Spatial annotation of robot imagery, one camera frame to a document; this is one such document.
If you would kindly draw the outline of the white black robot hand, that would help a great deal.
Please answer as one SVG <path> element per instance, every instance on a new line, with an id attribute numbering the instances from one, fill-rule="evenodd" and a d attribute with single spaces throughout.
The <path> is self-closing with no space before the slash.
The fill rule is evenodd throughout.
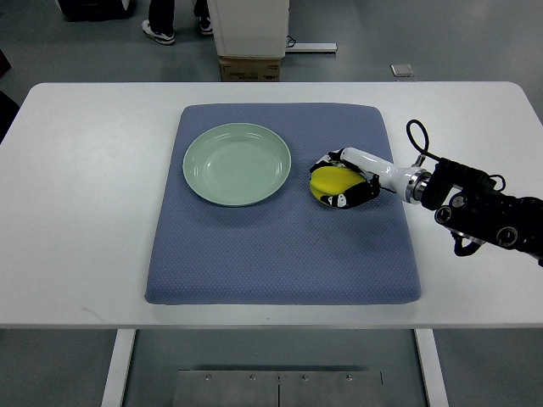
<path id="1" fill-rule="evenodd" d="M 366 183 L 347 190 L 347 195 L 354 199 L 347 209 L 375 199 L 383 189 L 397 194 L 407 203 L 415 203 L 420 199 L 416 193 L 417 185 L 429 178 L 429 173 L 419 166 L 400 168 L 357 148 L 341 148 L 325 154 L 311 167 L 310 173 L 323 166 L 345 167 L 366 179 Z"/>

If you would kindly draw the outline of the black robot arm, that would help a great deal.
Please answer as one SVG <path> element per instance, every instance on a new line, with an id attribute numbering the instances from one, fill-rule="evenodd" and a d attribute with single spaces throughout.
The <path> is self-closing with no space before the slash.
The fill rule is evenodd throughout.
<path id="1" fill-rule="evenodd" d="M 434 220 L 451 232 L 454 253 L 459 257 L 475 254 L 489 243 L 505 250 L 517 250 L 542 265 L 542 200 L 507 196 L 496 181 L 506 185 L 501 175 L 460 164 L 428 151 L 429 137 L 419 120 L 406 124 L 406 134 L 419 152 L 417 163 L 436 161 L 434 172 L 413 183 L 410 197 L 434 212 Z"/>

